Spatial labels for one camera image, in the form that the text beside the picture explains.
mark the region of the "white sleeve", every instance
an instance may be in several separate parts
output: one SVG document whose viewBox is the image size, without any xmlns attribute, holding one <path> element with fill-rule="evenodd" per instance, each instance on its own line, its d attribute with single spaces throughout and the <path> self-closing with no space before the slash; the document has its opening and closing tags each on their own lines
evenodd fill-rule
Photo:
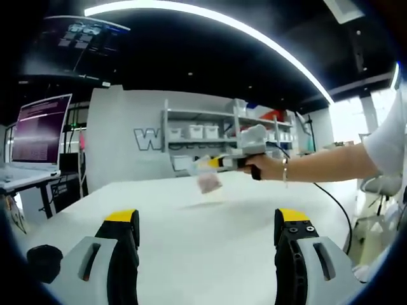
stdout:
<svg viewBox="0 0 407 305">
<path fill-rule="evenodd" d="M 404 120 L 402 90 L 380 127 L 363 141 L 369 157 L 376 167 L 386 175 L 401 173 L 404 160 Z"/>
</svg>

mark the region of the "window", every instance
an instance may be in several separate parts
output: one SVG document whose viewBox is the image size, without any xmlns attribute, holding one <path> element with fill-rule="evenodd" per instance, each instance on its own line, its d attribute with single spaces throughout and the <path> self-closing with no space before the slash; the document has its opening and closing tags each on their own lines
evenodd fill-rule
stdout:
<svg viewBox="0 0 407 305">
<path fill-rule="evenodd" d="M 360 133 L 367 133 L 368 126 L 364 117 L 361 99 L 353 97 L 336 102 L 329 107 L 335 142 L 353 141 L 360 143 Z"/>
<path fill-rule="evenodd" d="M 371 93 L 371 99 L 376 109 L 377 125 L 380 126 L 387 117 L 396 99 L 395 89 L 385 89 Z"/>
</svg>

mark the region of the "laptop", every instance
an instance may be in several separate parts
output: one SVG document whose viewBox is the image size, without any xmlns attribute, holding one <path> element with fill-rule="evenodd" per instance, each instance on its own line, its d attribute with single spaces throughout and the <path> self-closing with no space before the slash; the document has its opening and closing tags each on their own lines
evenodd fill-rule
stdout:
<svg viewBox="0 0 407 305">
<path fill-rule="evenodd" d="M 0 167 L 6 191 L 60 176 L 60 139 L 72 94 L 45 98 L 21 107 L 11 162 Z"/>
</svg>

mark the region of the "small plastic bag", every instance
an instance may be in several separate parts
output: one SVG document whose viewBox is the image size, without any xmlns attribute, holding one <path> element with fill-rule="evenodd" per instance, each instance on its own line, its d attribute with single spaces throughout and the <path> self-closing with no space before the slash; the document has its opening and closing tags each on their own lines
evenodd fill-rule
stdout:
<svg viewBox="0 0 407 305">
<path fill-rule="evenodd" d="M 208 165 L 210 156 L 204 156 L 192 163 L 188 169 L 191 176 L 198 177 L 198 185 L 202 194 L 206 194 L 222 186 L 219 177 L 217 176 L 216 169 Z"/>
</svg>

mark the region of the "laptop screen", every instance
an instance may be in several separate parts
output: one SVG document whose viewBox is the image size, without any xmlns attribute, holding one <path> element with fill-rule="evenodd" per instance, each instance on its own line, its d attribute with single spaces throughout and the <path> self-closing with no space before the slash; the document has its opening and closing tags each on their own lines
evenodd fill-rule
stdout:
<svg viewBox="0 0 407 305">
<path fill-rule="evenodd" d="M 12 161 L 58 163 L 60 137 L 72 94 L 46 98 L 21 107 Z"/>
</svg>

